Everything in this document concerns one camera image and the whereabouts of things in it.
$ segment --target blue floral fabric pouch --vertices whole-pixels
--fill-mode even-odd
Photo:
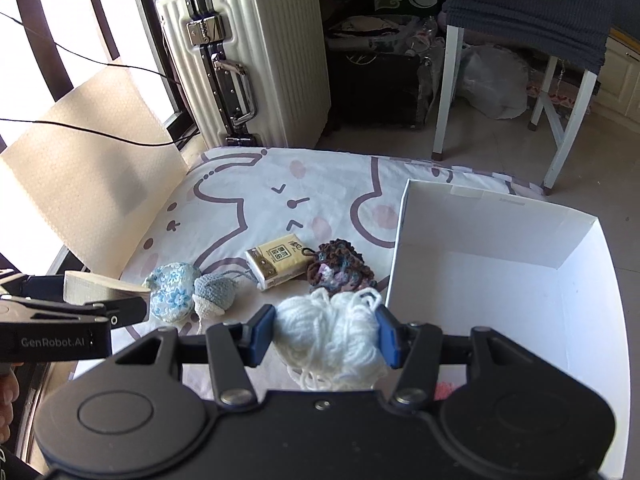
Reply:
[[[156,267],[142,286],[151,290],[150,311],[165,323],[176,323],[193,310],[194,282],[202,275],[191,264],[167,264]]]

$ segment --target open box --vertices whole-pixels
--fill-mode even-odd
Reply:
[[[407,183],[401,211],[391,312],[451,335],[491,326],[598,392],[616,416],[601,472],[622,478],[628,348],[598,219],[538,200],[416,180]],[[464,382],[459,369],[449,372],[444,380]]]

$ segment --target window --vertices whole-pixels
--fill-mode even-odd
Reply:
[[[172,76],[162,45],[154,0],[0,0],[0,117],[34,120],[102,67],[52,44],[52,40],[100,62],[123,63]],[[131,70],[146,104],[174,139],[193,124],[177,86]],[[0,153],[29,127],[0,121]],[[0,165],[0,261],[22,272],[46,273],[62,242]]]

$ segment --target knitted acorn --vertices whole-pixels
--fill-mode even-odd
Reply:
[[[239,270],[228,270],[220,274],[205,274],[195,280],[193,303],[195,304],[195,312],[200,318],[198,333],[202,332],[203,320],[224,316],[233,304],[238,282],[230,277],[230,274],[244,276],[255,283],[255,277],[250,271],[241,272]]]

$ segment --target white suitcase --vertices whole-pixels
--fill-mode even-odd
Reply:
[[[318,0],[157,0],[207,146],[312,148],[330,107]]]

